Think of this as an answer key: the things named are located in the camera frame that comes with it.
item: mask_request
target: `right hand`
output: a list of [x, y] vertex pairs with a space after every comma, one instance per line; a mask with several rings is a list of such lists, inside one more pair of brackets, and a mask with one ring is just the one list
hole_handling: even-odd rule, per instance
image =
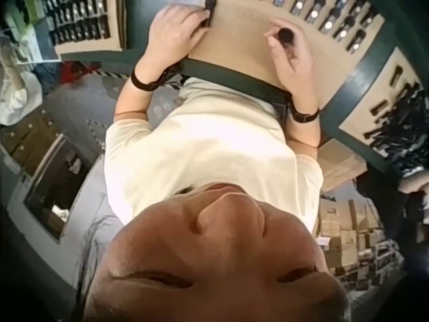
[[[264, 35], [271, 48], [271, 57], [281, 84], [291, 92], [294, 99], [301, 100], [314, 95], [313, 57], [306, 34], [296, 24], [280, 18], [272, 18], [274, 26]], [[289, 28], [293, 31], [293, 54], [288, 53], [277, 34], [280, 29]]]
[[186, 57], [208, 28], [200, 28], [210, 11], [194, 5], [167, 5], [154, 18], [143, 59], [164, 71]]

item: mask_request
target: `white t-shirt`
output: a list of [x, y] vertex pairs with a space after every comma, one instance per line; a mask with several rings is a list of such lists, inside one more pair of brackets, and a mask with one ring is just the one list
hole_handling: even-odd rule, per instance
[[109, 204], [127, 224], [179, 190], [213, 182], [241, 186], [253, 198], [299, 217], [313, 230], [322, 170], [286, 145], [279, 123], [245, 98], [198, 95], [152, 131], [121, 120], [107, 131]]

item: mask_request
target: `nose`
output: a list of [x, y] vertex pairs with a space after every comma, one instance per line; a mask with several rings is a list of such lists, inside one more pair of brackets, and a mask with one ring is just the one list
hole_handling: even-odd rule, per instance
[[216, 265], [227, 269], [255, 259], [263, 239], [265, 215], [249, 195], [231, 187], [222, 190], [221, 197], [200, 212], [197, 226], [215, 253]]

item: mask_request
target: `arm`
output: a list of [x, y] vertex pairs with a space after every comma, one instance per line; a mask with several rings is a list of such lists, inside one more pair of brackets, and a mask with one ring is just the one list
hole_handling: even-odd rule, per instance
[[415, 173], [401, 181], [398, 188], [403, 193], [415, 193], [417, 191], [429, 192], [429, 170]]
[[[271, 47], [275, 69], [280, 82], [292, 94], [296, 111], [314, 115], [318, 111], [318, 102], [313, 81], [313, 57], [310, 44], [304, 31], [297, 25], [278, 18], [271, 20], [274, 26], [265, 34]], [[293, 47], [284, 47], [277, 39], [281, 28], [294, 33]], [[286, 141], [295, 154], [304, 154], [317, 160], [320, 144], [320, 120], [310, 123], [298, 123], [291, 115], [286, 121]]]
[[[204, 8], [190, 5], [167, 5], [159, 11], [150, 27], [145, 54], [135, 66], [137, 79], [143, 84], [157, 81], [165, 69], [188, 55], [207, 33], [208, 28], [199, 26], [209, 14]], [[115, 121], [147, 121], [152, 95], [135, 87], [129, 79], [119, 95]]]

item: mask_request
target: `wrist strap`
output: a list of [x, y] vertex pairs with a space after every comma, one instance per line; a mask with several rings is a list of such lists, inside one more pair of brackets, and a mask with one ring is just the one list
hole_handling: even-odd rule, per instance
[[161, 74], [161, 76], [159, 77], [159, 79], [157, 81], [150, 82], [149, 84], [144, 84], [137, 78], [137, 76], [135, 74], [135, 68], [134, 68], [133, 72], [131, 73], [131, 82], [133, 83], [133, 85], [135, 87], [137, 87], [138, 89], [140, 89], [142, 91], [153, 92], [158, 87], [164, 85], [166, 83], [166, 81], [168, 81], [170, 78], [172, 78], [175, 74], [179, 73], [179, 71], [180, 71], [179, 64], [175, 64], [175, 65], [167, 68], [165, 71], [163, 71], [163, 73]]

